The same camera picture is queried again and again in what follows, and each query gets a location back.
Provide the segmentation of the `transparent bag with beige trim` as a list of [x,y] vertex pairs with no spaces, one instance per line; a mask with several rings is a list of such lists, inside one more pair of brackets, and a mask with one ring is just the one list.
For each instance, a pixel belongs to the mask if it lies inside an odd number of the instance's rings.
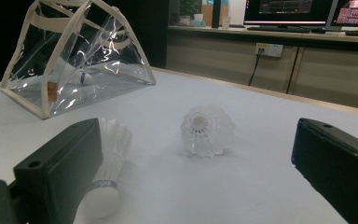
[[[90,85],[50,79],[58,58],[92,76]],[[48,119],[156,84],[131,26],[103,0],[34,0],[0,90]]]

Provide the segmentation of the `green potted plant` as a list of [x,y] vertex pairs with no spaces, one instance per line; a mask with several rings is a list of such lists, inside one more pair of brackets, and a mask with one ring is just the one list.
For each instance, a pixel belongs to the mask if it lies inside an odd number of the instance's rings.
[[179,0],[179,24],[189,25],[194,15],[200,13],[202,0]]

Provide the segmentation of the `white table mat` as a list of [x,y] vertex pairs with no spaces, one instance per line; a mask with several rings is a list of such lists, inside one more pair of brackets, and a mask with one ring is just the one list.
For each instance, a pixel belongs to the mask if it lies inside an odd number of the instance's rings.
[[[116,212],[74,224],[346,224],[291,162],[297,122],[316,119],[358,138],[358,108],[167,70],[138,91],[40,119],[0,91],[0,179],[67,126],[116,119],[132,134]],[[198,105],[223,108],[235,140],[222,155],[183,149],[180,126]]]

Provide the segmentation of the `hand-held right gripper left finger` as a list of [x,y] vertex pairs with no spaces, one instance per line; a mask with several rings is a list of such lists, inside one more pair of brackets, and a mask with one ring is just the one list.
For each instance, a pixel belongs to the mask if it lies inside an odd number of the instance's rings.
[[97,119],[72,124],[17,164],[14,175],[29,224],[73,224],[103,161]]

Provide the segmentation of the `long wooden cabinet desk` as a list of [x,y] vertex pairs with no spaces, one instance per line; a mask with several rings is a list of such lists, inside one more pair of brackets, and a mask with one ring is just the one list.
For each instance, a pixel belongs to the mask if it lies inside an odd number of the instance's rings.
[[[358,36],[171,27],[166,67],[358,108]],[[280,58],[257,43],[283,45]]]

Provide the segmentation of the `white wall socket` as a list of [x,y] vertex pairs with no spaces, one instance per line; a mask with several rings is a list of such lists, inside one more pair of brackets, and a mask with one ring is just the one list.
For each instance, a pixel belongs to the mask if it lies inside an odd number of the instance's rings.
[[283,45],[257,43],[255,45],[255,54],[280,58],[282,56]]

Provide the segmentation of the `white feather shuttlecock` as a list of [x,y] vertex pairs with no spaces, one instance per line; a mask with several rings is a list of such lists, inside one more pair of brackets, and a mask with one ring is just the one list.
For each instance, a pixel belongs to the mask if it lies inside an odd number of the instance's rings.
[[132,133],[116,119],[99,119],[103,162],[82,203],[96,218],[112,215],[118,207],[118,177],[131,148]]
[[93,83],[92,76],[81,68],[75,68],[63,58],[58,58],[50,79],[61,84],[90,85]]

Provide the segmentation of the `white nylon mesh shuttlecock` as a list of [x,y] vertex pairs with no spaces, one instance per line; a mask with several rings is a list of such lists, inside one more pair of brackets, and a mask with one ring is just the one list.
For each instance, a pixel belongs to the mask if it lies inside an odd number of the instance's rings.
[[235,139],[235,124],[217,105],[191,108],[180,126],[183,147],[200,157],[222,155]]

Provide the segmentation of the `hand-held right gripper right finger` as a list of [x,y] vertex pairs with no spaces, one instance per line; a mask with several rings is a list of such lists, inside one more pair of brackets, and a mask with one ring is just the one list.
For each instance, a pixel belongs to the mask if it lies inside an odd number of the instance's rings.
[[358,224],[358,138],[301,118],[291,162],[349,224]]

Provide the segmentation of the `black computer monitor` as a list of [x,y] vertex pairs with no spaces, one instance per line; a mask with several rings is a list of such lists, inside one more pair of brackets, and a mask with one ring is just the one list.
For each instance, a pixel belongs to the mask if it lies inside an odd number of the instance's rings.
[[246,0],[244,25],[325,25],[333,0]]
[[331,24],[358,27],[358,0],[338,0]]

